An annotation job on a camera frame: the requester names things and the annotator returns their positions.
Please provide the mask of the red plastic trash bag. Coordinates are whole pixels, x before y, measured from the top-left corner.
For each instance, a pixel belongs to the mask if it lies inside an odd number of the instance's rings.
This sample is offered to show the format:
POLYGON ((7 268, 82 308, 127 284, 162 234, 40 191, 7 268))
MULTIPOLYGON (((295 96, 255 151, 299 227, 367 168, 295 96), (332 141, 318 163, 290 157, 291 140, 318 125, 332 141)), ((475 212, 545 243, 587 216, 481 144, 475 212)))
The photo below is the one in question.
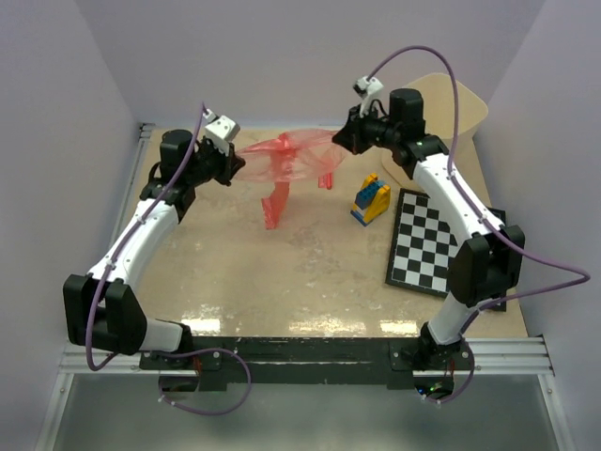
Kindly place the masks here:
POLYGON ((347 152, 331 141, 333 136, 325 129, 293 130, 237 151, 246 162, 237 179, 273 185, 270 195, 261 199, 265 228, 279 225, 291 183, 314 179, 318 186, 318 178, 334 173, 345 159, 347 152))

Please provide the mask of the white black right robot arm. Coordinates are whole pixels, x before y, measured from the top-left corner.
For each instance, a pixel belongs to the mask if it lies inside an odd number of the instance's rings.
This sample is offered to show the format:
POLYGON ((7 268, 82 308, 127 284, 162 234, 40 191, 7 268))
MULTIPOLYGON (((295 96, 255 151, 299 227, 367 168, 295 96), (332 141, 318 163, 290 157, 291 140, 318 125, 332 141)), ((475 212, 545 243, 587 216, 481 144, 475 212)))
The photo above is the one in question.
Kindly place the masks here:
POLYGON ((447 271, 449 293, 442 308, 420 332, 405 359, 415 369, 438 369, 459 351, 460 340, 478 311, 498 306, 516 286, 525 236, 507 226, 480 201, 459 172, 449 169, 450 151, 425 129, 424 100, 413 88, 397 88, 389 111, 373 110, 378 95, 357 90, 345 126, 332 138, 353 154, 371 147, 388 149, 394 162, 434 201, 459 246, 447 271))

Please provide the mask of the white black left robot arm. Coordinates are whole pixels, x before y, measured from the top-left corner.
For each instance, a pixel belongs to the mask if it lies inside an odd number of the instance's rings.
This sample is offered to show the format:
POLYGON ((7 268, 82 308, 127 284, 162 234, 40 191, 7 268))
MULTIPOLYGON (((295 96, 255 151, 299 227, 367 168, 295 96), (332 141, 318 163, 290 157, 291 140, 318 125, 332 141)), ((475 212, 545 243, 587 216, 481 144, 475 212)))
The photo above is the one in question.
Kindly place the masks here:
POLYGON ((149 318, 134 291, 150 259, 192 205, 196 188, 212 180, 228 186, 245 165, 235 153, 238 133, 239 126, 220 118, 207 125, 201 139, 185 130, 163 134, 160 159, 131 220, 101 261, 64 283, 70 343, 112 354, 158 351, 173 368, 193 361, 190 327, 149 318))

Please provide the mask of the cream plastic trash bin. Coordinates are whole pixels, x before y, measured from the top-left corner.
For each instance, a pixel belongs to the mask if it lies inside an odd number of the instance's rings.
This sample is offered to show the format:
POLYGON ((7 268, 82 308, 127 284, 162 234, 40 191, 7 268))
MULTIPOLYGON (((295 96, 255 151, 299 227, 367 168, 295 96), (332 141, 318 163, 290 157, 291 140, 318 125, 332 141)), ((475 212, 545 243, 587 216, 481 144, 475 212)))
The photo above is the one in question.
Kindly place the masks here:
MULTIPOLYGON (((481 198, 488 197, 485 179, 475 150, 473 137, 488 114, 487 105, 460 82, 456 83, 459 101, 457 147, 454 163, 471 189, 481 198)), ((406 84, 420 91, 424 99, 425 129, 437 135, 447 148, 454 132, 454 94, 450 77, 430 73, 406 84)))

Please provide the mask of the yellow blue toy block stack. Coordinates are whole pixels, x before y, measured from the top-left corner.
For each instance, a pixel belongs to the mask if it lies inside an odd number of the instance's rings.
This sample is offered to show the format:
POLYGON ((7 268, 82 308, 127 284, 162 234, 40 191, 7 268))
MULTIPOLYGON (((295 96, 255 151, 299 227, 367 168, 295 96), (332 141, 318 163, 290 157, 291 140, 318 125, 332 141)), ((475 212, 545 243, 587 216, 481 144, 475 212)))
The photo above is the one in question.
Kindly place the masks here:
POLYGON ((350 214, 363 226, 369 226, 391 203, 390 185, 376 173, 370 174, 356 193, 350 214))

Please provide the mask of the black white checkerboard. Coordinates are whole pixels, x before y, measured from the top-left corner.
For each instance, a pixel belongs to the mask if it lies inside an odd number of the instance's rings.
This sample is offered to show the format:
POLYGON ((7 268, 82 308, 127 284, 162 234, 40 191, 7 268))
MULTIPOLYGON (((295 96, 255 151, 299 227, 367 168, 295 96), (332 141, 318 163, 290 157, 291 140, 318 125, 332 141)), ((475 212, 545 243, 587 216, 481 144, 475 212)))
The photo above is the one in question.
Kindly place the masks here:
POLYGON ((395 211, 385 283, 445 298, 455 235, 427 194, 402 188, 395 211))

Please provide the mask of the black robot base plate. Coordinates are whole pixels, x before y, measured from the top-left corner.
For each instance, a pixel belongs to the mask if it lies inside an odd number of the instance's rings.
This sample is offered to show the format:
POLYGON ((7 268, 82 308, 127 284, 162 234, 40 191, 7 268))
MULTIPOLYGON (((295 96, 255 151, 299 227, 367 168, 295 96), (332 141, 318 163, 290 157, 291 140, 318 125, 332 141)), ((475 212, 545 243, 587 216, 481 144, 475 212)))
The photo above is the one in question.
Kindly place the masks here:
POLYGON ((379 385, 445 397, 459 371, 472 371, 469 345, 429 345, 420 338, 196 337, 202 352, 153 351, 140 367, 160 372, 166 391, 223 391, 231 384, 379 385))

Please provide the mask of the aluminium frame rail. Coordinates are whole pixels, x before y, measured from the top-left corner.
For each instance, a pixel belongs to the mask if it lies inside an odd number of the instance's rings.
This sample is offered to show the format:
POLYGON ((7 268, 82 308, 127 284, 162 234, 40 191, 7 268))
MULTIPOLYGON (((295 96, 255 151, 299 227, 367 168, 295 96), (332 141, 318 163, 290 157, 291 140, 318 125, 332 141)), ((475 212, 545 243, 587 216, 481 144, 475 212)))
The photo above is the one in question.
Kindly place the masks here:
POLYGON ((203 371, 147 355, 91 372, 68 347, 42 450, 569 450, 540 338, 477 338, 454 401, 422 401, 400 349, 439 307, 388 287, 393 219, 347 212, 381 153, 346 156, 331 191, 299 182, 263 226, 261 183, 198 188, 137 286, 145 312, 187 324, 203 371))

